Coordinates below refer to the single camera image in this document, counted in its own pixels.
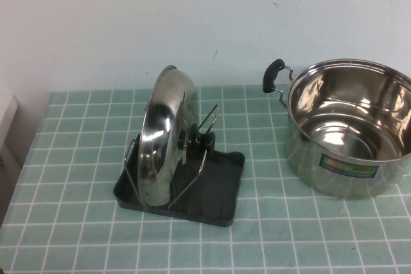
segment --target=white wall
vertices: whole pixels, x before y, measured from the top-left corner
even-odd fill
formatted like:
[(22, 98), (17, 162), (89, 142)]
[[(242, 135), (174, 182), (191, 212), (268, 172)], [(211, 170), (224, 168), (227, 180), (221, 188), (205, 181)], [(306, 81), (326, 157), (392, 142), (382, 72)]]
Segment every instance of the white wall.
[(21, 106), (8, 144), (24, 161), (48, 92), (148, 88), (168, 64), (197, 85), (261, 83), (279, 57), (411, 75), (410, 17), (411, 0), (0, 0), (0, 86)]

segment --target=green checkered tablecloth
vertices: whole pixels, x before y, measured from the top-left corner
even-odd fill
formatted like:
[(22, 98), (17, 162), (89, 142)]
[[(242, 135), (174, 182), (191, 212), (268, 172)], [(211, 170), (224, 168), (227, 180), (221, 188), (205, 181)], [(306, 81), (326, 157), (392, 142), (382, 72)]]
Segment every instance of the green checkered tablecloth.
[(10, 273), (411, 273), (411, 172), (383, 196), (323, 196), (286, 161), (260, 86), (202, 87), (216, 149), (246, 156), (232, 227), (121, 209), (112, 194), (150, 90), (53, 93), (0, 229)]

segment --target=black plastic tray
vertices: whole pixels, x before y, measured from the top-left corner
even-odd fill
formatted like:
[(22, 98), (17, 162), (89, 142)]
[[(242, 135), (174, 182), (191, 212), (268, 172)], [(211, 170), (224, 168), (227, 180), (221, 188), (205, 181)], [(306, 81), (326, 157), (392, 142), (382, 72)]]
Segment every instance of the black plastic tray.
[[(133, 179), (137, 179), (138, 140), (133, 147), (127, 162), (127, 168)], [(197, 221), (221, 227), (231, 226), (234, 221), (238, 190), (244, 167), (244, 154), (240, 152), (222, 153), (213, 151), (207, 156), (204, 169), (199, 178), (173, 204), (162, 207), (143, 207), (136, 197), (125, 170), (113, 188), (120, 207), (173, 218)], [(173, 177), (172, 191), (175, 196), (187, 186), (189, 181), (198, 173), (201, 158), (188, 165), (180, 161)]]

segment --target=stainless steel lid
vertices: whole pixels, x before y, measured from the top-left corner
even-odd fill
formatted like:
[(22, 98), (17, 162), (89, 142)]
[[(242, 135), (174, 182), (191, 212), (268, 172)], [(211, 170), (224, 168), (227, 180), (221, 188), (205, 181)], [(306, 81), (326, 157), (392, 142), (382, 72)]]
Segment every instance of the stainless steel lid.
[(170, 184), (184, 149), (179, 139), (187, 138), (198, 124), (198, 99), (194, 83), (173, 65), (155, 82), (141, 130), (137, 158), (137, 191), (146, 207), (169, 203)]

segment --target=product label sticker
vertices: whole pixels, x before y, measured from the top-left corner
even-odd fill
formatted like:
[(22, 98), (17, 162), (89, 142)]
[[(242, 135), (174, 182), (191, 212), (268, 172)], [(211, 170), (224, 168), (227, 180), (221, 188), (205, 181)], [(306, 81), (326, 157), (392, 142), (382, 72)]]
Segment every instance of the product label sticker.
[(379, 166), (365, 166), (342, 162), (326, 154), (322, 154), (320, 166), (333, 173), (354, 178), (374, 178), (379, 168)]

